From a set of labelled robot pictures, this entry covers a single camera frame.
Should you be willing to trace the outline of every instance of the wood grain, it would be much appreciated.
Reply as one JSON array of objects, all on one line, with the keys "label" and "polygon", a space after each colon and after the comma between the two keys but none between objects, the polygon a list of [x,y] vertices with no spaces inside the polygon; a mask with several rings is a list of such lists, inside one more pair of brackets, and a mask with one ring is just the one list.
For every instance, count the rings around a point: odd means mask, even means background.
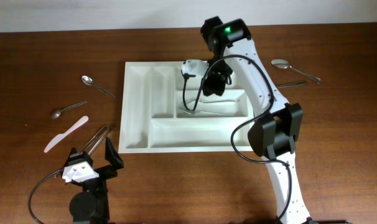
[{"label": "wood grain", "polygon": [[[377,24],[250,31],[276,84],[303,77],[272,67],[274,58],[323,78],[321,85],[281,90],[305,111],[297,172],[312,218],[377,223]],[[0,34],[0,223],[33,223],[32,187],[103,124],[114,125],[110,137],[118,147],[125,62],[211,56],[199,29]],[[82,85],[81,75],[117,98]],[[89,103],[49,119],[53,109],[83,100]],[[43,153],[83,115],[89,122]],[[103,147],[93,155],[95,167],[106,164]],[[276,216],[266,168],[233,152],[121,156],[126,168],[108,182],[114,222],[256,223]],[[34,212],[46,223],[71,223],[68,204],[79,191],[52,179],[34,195]]]}]

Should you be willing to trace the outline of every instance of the silverware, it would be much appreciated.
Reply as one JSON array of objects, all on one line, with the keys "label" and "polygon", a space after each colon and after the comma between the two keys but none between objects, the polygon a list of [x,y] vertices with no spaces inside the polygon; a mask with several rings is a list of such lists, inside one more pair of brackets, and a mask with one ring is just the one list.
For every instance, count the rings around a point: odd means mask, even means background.
[{"label": "silverware", "polygon": [[185,108],[180,108],[184,113],[187,114],[196,114],[196,113],[208,113],[208,114],[217,114],[217,115],[223,115],[223,116],[232,116],[232,114],[224,114],[224,113],[215,113],[215,112],[209,112],[209,111],[200,111],[200,110],[195,110],[195,111],[188,111]]},{"label": "silverware", "polygon": [[[189,100],[188,102],[186,102],[186,104],[192,103],[194,101],[195,99]],[[240,100],[213,100],[213,101],[198,100],[198,102],[200,103],[237,103],[237,102],[240,102]]]},{"label": "silverware", "polygon": [[87,151],[89,149],[89,147],[95,142],[97,141],[93,147],[89,150],[88,155],[92,155],[93,152],[97,149],[97,147],[100,145],[100,143],[107,137],[107,135],[109,134],[110,132],[110,128],[109,126],[103,126],[100,131],[98,131],[94,136],[93,138],[88,142],[88,144],[86,144],[85,147],[83,147],[83,149],[81,150],[81,152],[83,151]]},{"label": "silverware", "polygon": [[281,84],[281,85],[278,85],[277,88],[286,88],[286,87],[293,87],[293,86],[305,86],[305,85],[307,85],[307,81],[302,80],[302,81],[298,81],[298,82]]},{"label": "silverware", "polygon": [[112,93],[110,93],[109,91],[103,89],[102,87],[100,87],[100,86],[94,84],[94,83],[93,83],[93,80],[92,80],[90,77],[84,75],[84,76],[81,77],[81,79],[82,79],[82,81],[84,82],[84,84],[86,84],[86,85],[88,85],[88,86],[94,86],[94,87],[96,87],[97,89],[99,89],[100,91],[102,91],[103,93],[107,93],[107,94],[109,94],[110,96],[112,96],[112,97],[115,98],[115,95],[114,95],[114,94],[112,94]]},{"label": "silverware", "polygon": [[66,112],[68,110],[71,110],[71,109],[74,109],[78,106],[81,106],[81,105],[84,105],[85,103],[87,103],[87,101],[83,101],[83,102],[80,102],[80,103],[75,103],[74,105],[71,105],[71,106],[68,106],[64,109],[61,109],[61,110],[54,110],[52,111],[52,113],[50,114],[50,118],[52,119],[56,119],[58,118],[63,112]]},{"label": "silverware", "polygon": [[283,69],[290,68],[295,72],[299,72],[300,74],[307,76],[309,79],[315,81],[318,84],[321,84],[322,82],[321,78],[319,77],[315,77],[314,75],[311,75],[311,74],[308,74],[308,73],[305,73],[305,72],[299,71],[298,69],[293,68],[292,66],[289,65],[289,62],[287,62],[286,60],[274,59],[271,61],[271,64],[276,66],[277,68],[283,68]]}]

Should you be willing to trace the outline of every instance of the wall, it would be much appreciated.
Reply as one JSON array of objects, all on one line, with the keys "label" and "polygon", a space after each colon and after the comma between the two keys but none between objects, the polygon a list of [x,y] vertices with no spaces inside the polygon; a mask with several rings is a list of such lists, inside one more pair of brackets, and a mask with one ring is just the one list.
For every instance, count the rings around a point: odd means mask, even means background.
[{"label": "wall", "polygon": [[377,22],[377,0],[0,0],[0,32]]}]

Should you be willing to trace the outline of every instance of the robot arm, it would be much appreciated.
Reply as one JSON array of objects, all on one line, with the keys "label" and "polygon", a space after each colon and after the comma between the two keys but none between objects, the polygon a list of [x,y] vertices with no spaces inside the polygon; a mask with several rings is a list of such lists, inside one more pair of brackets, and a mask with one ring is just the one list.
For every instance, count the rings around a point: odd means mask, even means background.
[{"label": "robot arm", "polygon": [[[304,205],[300,192],[299,182],[295,169],[295,141],[299,136],[302,121],[302,109],[299,104],[290,105],[288,100],[279,92],[264,69],[255,49],[248,28],[240,19],[223,24],[218,17],[205,21],[201,33],[208,48],[215,54],[208,63],[199,60],[188,60],[182,65],[184,77],[200,76],[207,79],[204,74],[213,62],[229,55],[242,55],[258,64],[265,74],[273,90],[274,103],[269,114],[259,118],[249,130],[248,139],[253,151],[264,161],[281,160],[289,164],[292,176],[291,201],[288,202],[289,178],[286,167],[280,163],[266,164],[274,193],[277,200],[277,215],[280,215],[287,203],[288,208],[281,217],[282,223],[298,224],[309,222],[310,214]],[[254,115],[258,116],[270,106],[270,92],[264,77],[258,69],[239,57],[225,59],[225,63],[208,71],[212,82],[204,80],[203,94],[212,93],[221,95],[224,91],[225,80],[229,69],[235,72],[252,104]]]}]

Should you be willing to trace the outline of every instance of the wooden table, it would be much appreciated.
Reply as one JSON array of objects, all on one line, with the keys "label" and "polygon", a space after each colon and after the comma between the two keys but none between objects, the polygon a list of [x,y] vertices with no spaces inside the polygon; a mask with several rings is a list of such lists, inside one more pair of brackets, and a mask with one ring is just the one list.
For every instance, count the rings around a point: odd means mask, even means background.
[{"label": "wooden table", "polygon": [[[377,223],[377,24],[250,31],[276,84],[304,77],[272,67],[274,58],[323,78],[321,85],[281,90],[304,109],[297,173],[312,218]],[[125,62],[211,56],[199,29],[0,34],[0,223],[33,223],[27,209],[33,186],[103,124],[115,126],[110,138],[118,148]],[[83,85],[82,75],[117,98]],[[89,103],[49,118],[53,109],[83,100]],[[43,153],[83,115],[89,122]],[[266,168],[234,152],[121,157],[125,168],[108,181],[114,222],[259,223],[276,215]],[[104,145],[93,158],[95,167],[106,164]],[[68,204],[79,191],[51,179],[35,193],[34,212],[46,223],[71,223]]]}]

